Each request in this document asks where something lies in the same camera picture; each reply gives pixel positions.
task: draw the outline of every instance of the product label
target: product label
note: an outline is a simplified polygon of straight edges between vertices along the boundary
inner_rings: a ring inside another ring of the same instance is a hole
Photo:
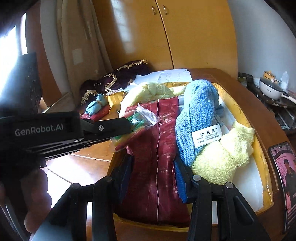
[[[191,134],[195,148],[219,140],[222,137],[220,125],[209,126]]]

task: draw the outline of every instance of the smartphone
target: smartphone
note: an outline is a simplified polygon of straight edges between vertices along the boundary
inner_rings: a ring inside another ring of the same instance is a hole
[[[268,152],[281,178],[286,205],[284,232],[287,232],[296,221],[296,157],[288,142],[274,145]]]

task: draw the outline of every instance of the white wall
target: white wall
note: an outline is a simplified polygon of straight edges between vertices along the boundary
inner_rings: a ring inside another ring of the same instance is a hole
[[[271,70],[277,79],[287,71],[296,91],[296,38],[264,0],[228,0],[237,37],[238,70],[262,77]]]
[[[40,25],[47,60],[57,86],[62,95],[71,93],[57,32],[57,0],[41,0]]]

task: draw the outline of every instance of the red bag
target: red bag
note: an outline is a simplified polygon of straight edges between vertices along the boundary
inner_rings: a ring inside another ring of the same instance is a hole
[[[91,117],[89,117],[89,114],[83,114],[83,115],[80,116],[80,119],[90,119],[90,120],[93,120],[93,121],[99,121],[105,115],[109,114],[110,109],[111,109],[110,105],[105,105],[102,109],[100,109],[100,111],[93,114]]]
[[[188,226],[190,217],[186,204],[178,196],[173,165],[178,97],[141,106],[156,114],[160,121],[127,147],[135,161],[126,197],[116,213],[143,223]]]

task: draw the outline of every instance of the gold fringe trim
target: gold fringe trim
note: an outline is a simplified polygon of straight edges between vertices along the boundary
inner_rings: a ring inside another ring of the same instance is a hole
[[[135,65],[147,64],[147,63],[148,63],[148,60],[147,60],[147,59],[143,59],[143,60],[141,60],[141,61],[139,61],[139,62],[132,63],[132,64],[130,64],[130,65],[126,65],[126,64],[125,64],[124,66],[121,66],[119,69],[116,69],[115,71],[119,71],[119,70],[124,69],[124,68],[129,69],[129,68],[131,68],[131,67],[133,67],[133,66],[135,66]],[[108,93],[110,93],[111,91],[113,91],[113,90],[111,90],[111,87],[112,87],[112,85],[114,85],[114,83],[117,81],[117,77],[116,77],[115,74],[108,74],[108,75],[106,75],[106,76],[104,76],[104,77],[113,77],[113,80],[112,80],[110,83],[108,83],[108,84],[105,85],[105,92],[106,92],[106,94],[108,94]]]
[[[121,66],[119,69],[116,69],[115,71],[119,71],[119,70],[121,70],[121,69],[123,69],[123,68],[127,68],[127,69],[129,69],[129,68],[131,68],[131,67],[133,67],[133,66],[135,66],[135,65],[140,65],[140,64],[147,64],[148,63],[148,60],[147,59],[143,59],[143,60],[141,60],[141,61],[139,61],[139,62],[136,62],[136,63],[132,63],[132,64],[130,64],[130,65],[124,65],[124,66]]]
[[[85,92],[85,94],[81,100],[81,105],[83,105],[89,99],[90,94],[93,96],[96,96],[98,94],[98,92],[96,92],[95,90],[88,90],[87,92]]]
[[[108,93],[110,93],[112,91],[110,88],[117,81],[117,77],[116,77],[115,74],[108,74],[108,75],[104,76],[104,78],[105,77],[113,77],[113,80],[110,83],[105,85],[105,92],[106,92],[106,94],[108,94]]]

